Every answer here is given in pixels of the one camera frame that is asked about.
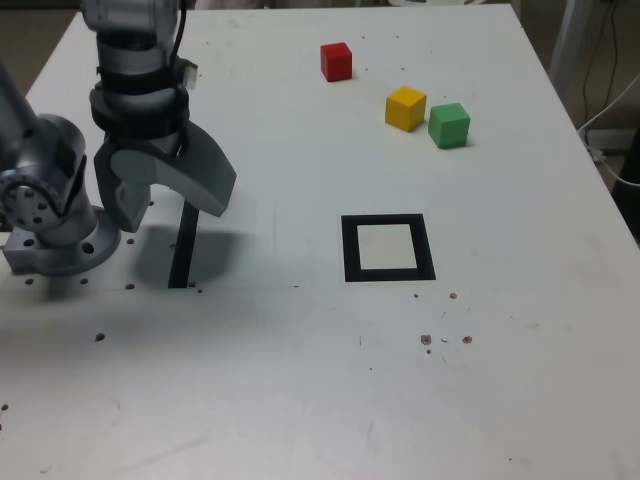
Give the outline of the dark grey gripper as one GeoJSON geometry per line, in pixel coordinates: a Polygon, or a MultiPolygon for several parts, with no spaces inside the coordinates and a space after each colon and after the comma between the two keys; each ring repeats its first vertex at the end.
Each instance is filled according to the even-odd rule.
{"type": "Polygon", "coordinates": [[[199,126],[187,124],[150,139],[107,133],[106,142],[94,157],[95,173],[104,210],[120,230],[139,229],[155,184],[215,217],[226,211],[237,174],[199,126]]]}

